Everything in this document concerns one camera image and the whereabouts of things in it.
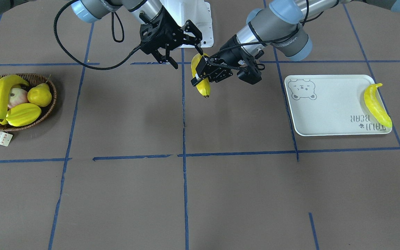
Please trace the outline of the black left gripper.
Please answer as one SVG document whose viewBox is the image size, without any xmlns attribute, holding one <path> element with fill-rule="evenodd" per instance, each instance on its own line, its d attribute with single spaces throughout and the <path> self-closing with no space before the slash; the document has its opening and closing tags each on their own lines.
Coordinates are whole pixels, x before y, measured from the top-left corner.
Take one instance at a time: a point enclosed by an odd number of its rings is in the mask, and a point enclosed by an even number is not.
<svg viewBox="0 0 400 250">
<path fill-rule="evenodd" d="M 209 81 L 219 82 L 233 75 L 232 70 L 235 69 L 237 72 L 250 64 L 257 63 L 262 55 L 263 50 L 256 49 L 256 55 L 247 54 L 243 46 L 238 46 L 240 41 L 238 36 L 234 35 L 230 38 L 226 44 L 220 47 L 219 52 L 216 56 L 213 56 L 212 63 L 222 65 L 217 67 L 209 64 L 210 56 L 203 56 L 196 70 L 201 73 L 202 78 L 206 77 Z M 195 86 L 193 78 L 191 79 L 191 85 Z"/>
</svg>

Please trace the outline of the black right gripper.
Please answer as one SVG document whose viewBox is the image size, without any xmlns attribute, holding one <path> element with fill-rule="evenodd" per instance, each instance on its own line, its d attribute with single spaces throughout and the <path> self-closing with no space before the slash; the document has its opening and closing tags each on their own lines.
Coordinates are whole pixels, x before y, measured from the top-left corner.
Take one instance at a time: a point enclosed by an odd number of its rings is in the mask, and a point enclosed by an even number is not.
<svg viewBox="0 0 400 250">
<path fill-rule="evenodd" d="M 150 19 L 150 15 L 140 11 L 139 18 L 146 21 L 140 26 L 140 49 L 146 55 L 153 55 L 159 64 L 169 63 L 178 69 L 178 63 L 170 56 L 171 50 L 182 45 L 182 30 L 165 7 L 157 16 Z M 192 41 L 200 56 L 203 56 L 201 41 Z"/>
</svg>

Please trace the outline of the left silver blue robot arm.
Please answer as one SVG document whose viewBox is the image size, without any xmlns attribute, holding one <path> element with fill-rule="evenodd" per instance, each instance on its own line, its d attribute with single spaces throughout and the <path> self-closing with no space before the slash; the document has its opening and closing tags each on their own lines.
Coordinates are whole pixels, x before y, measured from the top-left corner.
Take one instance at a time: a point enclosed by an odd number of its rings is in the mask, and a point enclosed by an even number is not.
<svg viewBox="0 0 400 250">
<path fill-rule="evenodd" d="M 262 64 L 257 63 L 267 46 L 281 51 L 289 60 L 300 61 L 311 52 L 312 41 L 304 25 L 324 11 L 347 0 L 274 0 L 264 9 L 254 9 L 246 25 L 213 55 L 200 55 L 192 62 L 191 84 L 202 81 L 219 82 L 237 72 L 249 84 L 261 81 Z"/>
</svg>

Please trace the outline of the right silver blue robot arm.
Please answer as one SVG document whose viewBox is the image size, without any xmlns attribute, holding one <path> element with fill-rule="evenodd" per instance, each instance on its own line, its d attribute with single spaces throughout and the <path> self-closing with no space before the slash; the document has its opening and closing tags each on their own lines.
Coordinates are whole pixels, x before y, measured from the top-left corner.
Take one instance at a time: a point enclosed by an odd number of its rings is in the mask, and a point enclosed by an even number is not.
<svg viewBox="0 0 400 250">
<path fill-rule="evenodd" d="M 140 23 L 140 43 L 121 62 L 110 67 L 94 67 L 75 58 L 64 47 L 58 35 L 58 20 L 62 13 L 71 7 L 73 13 L 84 22 L 94 23 L 106 15 L 117 17 L 117 10 L 124 7 Z M 170 63 L 177 69 L 178 64 L 170 52 L 182 45 L 191 45 L 197 52 L 201 48 L 202 32 L 190 20 L 180 26 L 167 8 L 159 0 L 70 0 L 57 13 L 53 22 L 53 33 L 60 48 L 76 63 L 94 70 L 115 69 L 125 62 L 138 50 L 152 55 L 159 64 Z"/>
</svg>

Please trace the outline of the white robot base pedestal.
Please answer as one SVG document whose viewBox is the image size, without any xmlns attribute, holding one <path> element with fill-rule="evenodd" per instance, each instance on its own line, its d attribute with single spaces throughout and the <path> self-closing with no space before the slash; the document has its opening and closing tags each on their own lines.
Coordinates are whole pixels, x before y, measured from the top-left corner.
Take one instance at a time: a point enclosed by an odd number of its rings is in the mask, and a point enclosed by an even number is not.
<svg viewBox="0 0 400 250">
<path fill-rule="evenodd" d="M 202 33 L 201 48 L 214 44 L 211 7 L 204 0 L 161 0 L 162 5 L 179 26 L 190 19 Z"/>
</svg>

